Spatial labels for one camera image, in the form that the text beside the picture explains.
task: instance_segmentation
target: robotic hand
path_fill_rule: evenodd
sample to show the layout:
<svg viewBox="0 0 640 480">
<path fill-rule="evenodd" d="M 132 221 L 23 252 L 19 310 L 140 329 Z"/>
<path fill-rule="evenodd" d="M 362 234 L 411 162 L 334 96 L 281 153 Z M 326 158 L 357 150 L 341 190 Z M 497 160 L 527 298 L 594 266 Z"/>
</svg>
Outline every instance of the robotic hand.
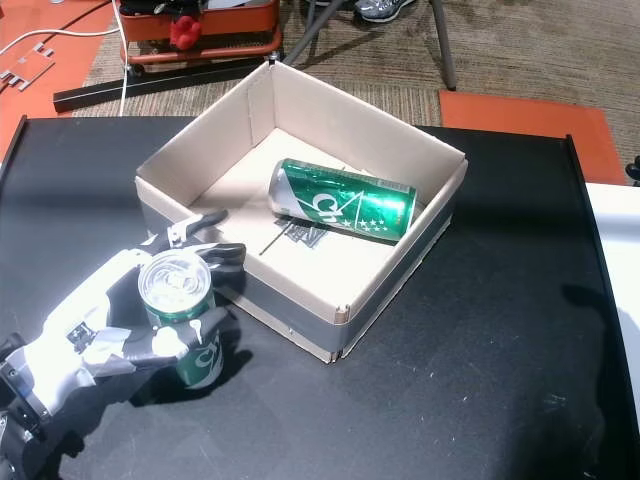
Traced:
<svg viewBox="0 0 640 480">
<path fill-rule="evenodd" d="M 14 333 L 0 345 L 0 480 L 21 478 L 14 465 L 23 447 L 44 437 L 44 427 L 75 390 L 95 385 L 99 377 L 175 365 L 202 347 L 216 328 L 215 316 L 202 314 L 198 329 L 192 322 L 118 328 L 113 299 L 126 279 L 137 278 L 141 267 L 168 249 L 199 255 L 214 278 L 241 272 L 244 245 L 191 240 L 225 216 L 226 211 L 190 217 L 166 235 L 118 252 L 49 314 L 37 339 L 25 345 Z"/>
</svg>

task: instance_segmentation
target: can lid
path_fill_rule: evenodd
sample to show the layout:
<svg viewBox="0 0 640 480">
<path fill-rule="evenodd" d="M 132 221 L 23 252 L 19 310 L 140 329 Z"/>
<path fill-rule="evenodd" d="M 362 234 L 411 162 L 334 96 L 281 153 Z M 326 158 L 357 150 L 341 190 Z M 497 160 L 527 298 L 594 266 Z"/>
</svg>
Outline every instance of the can lid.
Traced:
<svg viewBox="0 0 640 480">
<path fill-rule="evenodd" d="M 189 310 L 206 298 L 211 272 L 193 252 L 167 250 L 155 255 L 138 277 L 144 303 L 164 313 Z"/>
</svg>

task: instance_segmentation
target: black table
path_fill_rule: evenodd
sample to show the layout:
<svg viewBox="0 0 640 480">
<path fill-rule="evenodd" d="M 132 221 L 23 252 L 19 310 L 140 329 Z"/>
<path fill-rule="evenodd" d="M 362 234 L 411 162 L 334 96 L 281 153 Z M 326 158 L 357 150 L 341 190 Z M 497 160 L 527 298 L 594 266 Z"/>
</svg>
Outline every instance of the black table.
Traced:
<svg viewBox="0 0 640 480">
<path fill-rule="evenodd" d="M 33 340 L 145 238 L 135 168 L 188 121 L 28 122 L 0 199 L 2 336 Z M 232 307 L 217 388 L 155 404 L 157 379 L 135 402 L 127 379 L 82 392 L 45 475 L 637 477 L 619 326 L 570 143 L 426 130 L 469 158 L 453 223 L 347 359 L 324 365 Z"/>
</svg>

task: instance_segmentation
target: green can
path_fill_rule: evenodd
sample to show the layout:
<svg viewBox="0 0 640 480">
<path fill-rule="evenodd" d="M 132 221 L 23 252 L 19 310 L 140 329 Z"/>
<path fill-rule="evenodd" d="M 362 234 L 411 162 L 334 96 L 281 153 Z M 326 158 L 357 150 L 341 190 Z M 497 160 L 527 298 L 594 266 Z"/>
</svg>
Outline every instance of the green can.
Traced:
<svg viewBox="0 0 640 480">
<path fill-rule="evenodd" d="M 274 212 L 359 235 L 397 241 L 411 225 L 416 190 L 298 160 L 278 162 L 269 185 Z"/>
<path fill-rule="evenodd" d="M 155 255 L 138 277 L 138 291 L 152 324 L 167 326 L 198 322 L 210 308 L 211 272 L 198 255 L 184 250 L 167 250 Z M 176 365 L 187 388 L 211 385 L 222 371 L 220 334 L 216 329 L 200 346 L 192 349 Z"/>
</svg>

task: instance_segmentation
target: white cable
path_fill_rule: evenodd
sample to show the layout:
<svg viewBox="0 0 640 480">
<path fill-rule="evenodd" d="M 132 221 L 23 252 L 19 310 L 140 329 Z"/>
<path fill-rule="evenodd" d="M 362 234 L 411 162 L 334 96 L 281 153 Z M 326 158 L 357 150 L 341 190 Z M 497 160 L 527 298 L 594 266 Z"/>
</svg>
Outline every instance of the white cable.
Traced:
<svg viewBox="0 0 640 480">
<path fill-rule="evenodd" d="M 27 32 L 20 35 L 9 45 L 7 45 L 2 50 L 0 50 L 0 55 L 3 55 L 7 50 L 13 47 L 16 43 L 21 42 L 25 38 L 31 37 L 32 35 L 42 35 L 44 33 L 55 33 L 57 35 L 70 35 L 72 37 L 100 37 L 102 35 L 109 35 L 111 33 L 116 33 L 117 31 L 118 31 L 117 28 L 114 28 L 112 30 L 107 30 L 105 32 L 71 32 L 69 30 L 56 30 L 52 28 L 47 28 L 45 30 L 34 30 L 33 32 Z"/>
<path fill-rule="evenodd" d="M 124 36 L 124 28 L 122 28 L 122 20 L 120 20 L 120 12 L 116 5 L 116 0 L 111 0 L 113 5 L 113 13 L 116 16 L 116 22 L 118 22 L 118 30 L 120 30 L 120 38 L 122 38 L 122 48 L 124 49 L 124 77 L 122 79 L 122 96 L 120 97 L 120 108 L 118 109 L 118 116 L 121 117 L 124 112 L 124 97 L 127 95 L 127 77 L 129 68 L 129 54 L 127 52 L 127 39 Z"/>
</svg>

